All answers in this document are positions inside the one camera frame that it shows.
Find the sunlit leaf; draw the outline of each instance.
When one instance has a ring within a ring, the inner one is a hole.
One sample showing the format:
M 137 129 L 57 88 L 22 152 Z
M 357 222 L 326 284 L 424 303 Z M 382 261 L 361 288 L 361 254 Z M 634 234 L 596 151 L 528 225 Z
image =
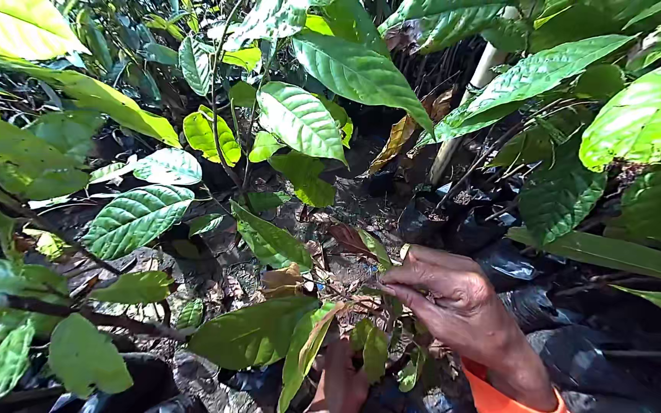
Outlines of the sunlit leaf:
M 311 297 L 275 298 L 220 315 L 199 327 L 188 349 L 231 370 L 271 364 L 285 357 L 295 325 L 319 305 Z
M 111 338 L 78 313 L 53 330 L 48 364 L 65 389 L 79 398 L 95 389 L 120 393 L 134 383 Z
M 194 197 L 160 184 L 124 192 L 98 212 L 81 242 L 101 259 L 124 257 L 179 222 Z

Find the dry brown leaf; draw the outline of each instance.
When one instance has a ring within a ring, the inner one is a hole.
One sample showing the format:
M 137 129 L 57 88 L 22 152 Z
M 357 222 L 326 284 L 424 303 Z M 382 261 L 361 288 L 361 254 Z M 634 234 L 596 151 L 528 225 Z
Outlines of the dry brown leaf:
M 361 174 L 361 177 L 367 177 L 379 171 L 387 162 L 391 161 L 399 151 L 402 150 L 402 145 L 405 144 L 415 132 L 417 123 L 410 116 L 403 117 L 399 122 L 391 127 L 389 140 L 382 148 L 381 153 L 377 155 L 369 166 L 369 169 Z

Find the finger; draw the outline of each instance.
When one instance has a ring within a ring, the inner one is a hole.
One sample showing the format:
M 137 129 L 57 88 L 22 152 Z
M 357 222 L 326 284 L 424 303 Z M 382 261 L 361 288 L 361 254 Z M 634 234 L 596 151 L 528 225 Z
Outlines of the finger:
M 437 265 L 450 270 L 466 272 L 477 272 L 479 270 L 479 265 L 471 258 L 463 255 L 451 254 L 443 250 L 429 249 L 423 246 L 411 246 L 406 258 Z
M 383 285 L 382 291 L 399 298 L 402 304 L 408 306 L 423 323 L 428 324 L 440 317 L 439 308 L 409 286 L 399 284 Z

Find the thin branch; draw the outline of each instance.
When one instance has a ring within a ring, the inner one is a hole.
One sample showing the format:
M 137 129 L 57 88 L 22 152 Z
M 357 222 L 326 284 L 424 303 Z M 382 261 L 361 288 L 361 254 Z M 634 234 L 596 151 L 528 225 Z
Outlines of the thin branch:
M 226 41 L 226 34 L 228 33 L 229 23 L 234 18 L 234 15 L 236 15 L 236 12 L 239 11 L 239 8 L 243 4 L 244 4 L 244 0 L 237 1 L 236 4 L 234 5 L 234 8 L 231 9 L 231 12 L 228 14 L 228 17 L 226 18 L 226 24 L 223 27 L 223 33 L 221 34 L 221 38 L 218 42 L 216 58 L 213 61 L 213 69 L 211 70 L 211 79 L 213 80 L 211 82 L 211 110 L 213 111 L 213 140 L 215 142 L 216 152 L 218 152 L 218 157 L 221 161 L 221 166 L 223 166 L 223 170 L 228 175 L 228 177 L 231 178 L 231 181 L 234 181 L 234 184 L 239 189 L 239 193 L 241 193 L 241 194 L 244 194 L 244 185 L 241 182 L 241 180 L 239 179 L 239 176 L 226 163 L 226 158 L 223 155 L 223 150 L 221 149 L 221 143 L 218 140 L 218 112 L 216 111 L 216 82 L 215 82 L 215 80 L 216 80 L 217 74 L 218 74 L 218 62 L 221 61 L 221 55 L 223 53 L 223 44 Z
M 48 231 L 52 234 L 55 234 L 58 238 L 62 239 L 69 246 L 72 246 L 75 249 L 78 249 L 79 251 L 81 251 L 81 253 L 83 255 L 85 255 L 86 257 L 93 260 L 101 268 L 104 268 L 105 270 L 109 271 L 110 273 L 114 273 L 118 276 L 123 274 L 122 271 L 117 270 L 112 265 L 110 265 L 108 262 L 104 261 L 103 259 L 98 258 L 96 255 L 93 255 L 93 253 L 91 251 L 87 250 L 80 242 L 76 241 L 71 236 L 67 235 L 65 232 L 60 231 L 60 229 L 58 229 L 56 226 L 52 225 L 49 221 L 47 221 L 43 217 L 37 215 L 30 208 L 27 208 L 26 206 L 23 206 L 19 201 L 15 200 L 14 198 L 9 196 L 7 193 L 5 193 L 2 190 L 0 190 L 0 202 L 3 203 L 4 205 L 6 205 L 7 207 L 11 208 L 12 210 L 17 211 L 20 214 L 24 215 L 25 217 L 29 218 L 30 220 L 32 220 L 32 222 L 36 223 L 42 229 L 44 229 L 44 230 L 46 230 L 46 231 Z
M 46 303 L 36 298 L 26 298 L 19 296 L 7 296 L 7 306 L 13 309 L 36 312 L 40 314 L 54 315 L 56 317 L 67 317 L 75 312 L 85 317 L 95 325 L 107 325 L 112 327 L 121 327 L 135 334 L 147 334 L 155 337 L 164 337 L 177 340 L 181 343 L 186 341 L 184 334 L 164 325 L 147 324 L 141 321 L 133 320 L 129 317 L 101 314 L 93 312 L 91 308 L 83 307 L 80 312 L 77 309 L 71 309 L 67 306 Z

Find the brown leaf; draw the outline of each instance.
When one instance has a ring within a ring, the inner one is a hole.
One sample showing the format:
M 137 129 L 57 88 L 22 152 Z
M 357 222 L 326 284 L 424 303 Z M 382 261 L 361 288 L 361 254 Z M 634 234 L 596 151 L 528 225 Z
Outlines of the brown leaf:
M 433 122 L 437 123 L 446 117 L 452 110 L 450 107 L 450 101 L 453 99 L 453 95 L 457 92 L 458 86 L 453 85 L 452 88 L 443 92 L 437 99 L 433 102 L 433 108 L 430 111 L 430 117 L 433 118 Z
M 399 154 L 399 151 L 402 150 L 402 145 L 410 139 L 410 136 L 412 136 L 412 132 L 415 132 L 416 127 L 417 123 L 415 123 L 415 121 L 412 120 L 412 117 L 408 115 L 392 126 L 391 132 L 389 133 L 389 140 L 387 140 L 386 145 L 384 145 L 381 153 L 374 158 L 369 169 L 361 174 L 361 176 L 371 176 Z
M 366 245 L 361 240 L 361 236 L 352 226 L 345 223 L 338 223 L 330 226 L 328 228 L 328 232 L 330 232 L 330 235 L 332 235 L 333 238 L 335 238 L 335 240 L 338 241 L 338 243 L 341 244 L 347 251 L 354 254 L 362 254 L 368 258 L 376 259 L 374 253 L 372 253 L 372 251 L 366 247 Z

